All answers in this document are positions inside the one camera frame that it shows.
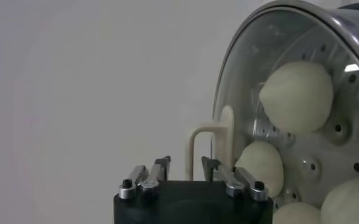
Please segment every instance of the tray hole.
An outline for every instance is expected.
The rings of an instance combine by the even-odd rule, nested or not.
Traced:
[[[335,125],[335,131],[341,132],[342,131],[342,126],[340,126],[339,124]]]
[[[354,163],[354,170],[359,173],[359,163]]]
[[[357,79],[357,76],[355,74],[351,74],[349,76],[349,83],[355,83],[356,79]]]
[[[325,44],[322,44],[320,47],[320,51],[324,52],[327,49],[327,46]]]

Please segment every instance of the screw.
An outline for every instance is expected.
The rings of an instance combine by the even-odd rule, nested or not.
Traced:
[[[259,191],[263,191],[265,189],[265,184],[262,181],[255,181],[254,186],[255,189]]]
[[[131,188],[132,187],[132,180],[131,179],[125,179],[123,181],[123,188]]]

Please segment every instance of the metal clamp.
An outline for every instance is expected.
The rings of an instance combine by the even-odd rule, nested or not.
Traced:
[[[264,182],[257,181],[248,171],[242,167],[236,167],[234,176],[244,183],[249,194],[255,201],[266,201],[269,197],[269,191]]]
[[[148,178],[140,183],[141,191],[144,195],[156,195],[159,181],[166,181],[168,178],[170,161],[170,156],[155,160]]]
[[[130,200],[136,196],[137,184],[148,176],[145,166],[136,166],[128,179],[119,186],[118,196],[124,200]]]
[[[244,184],[240,183],[224,165],[218,166],[217,174],[219,179],[226,184],[226,194],[235,198],[244,192]]]

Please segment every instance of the metal clip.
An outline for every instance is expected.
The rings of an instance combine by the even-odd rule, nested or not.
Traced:
[[[257,181],[246,169],[236,167],[234,176],[248,189],[250,196],[255,201],[266,201],[268,199],[268,189],[264,182]]]

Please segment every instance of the black base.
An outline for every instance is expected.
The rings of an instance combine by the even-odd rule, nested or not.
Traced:
[[[158,195],[114,197],[115,224],[271,224],[272,200],[231,198],[224,182],[161,181]]]

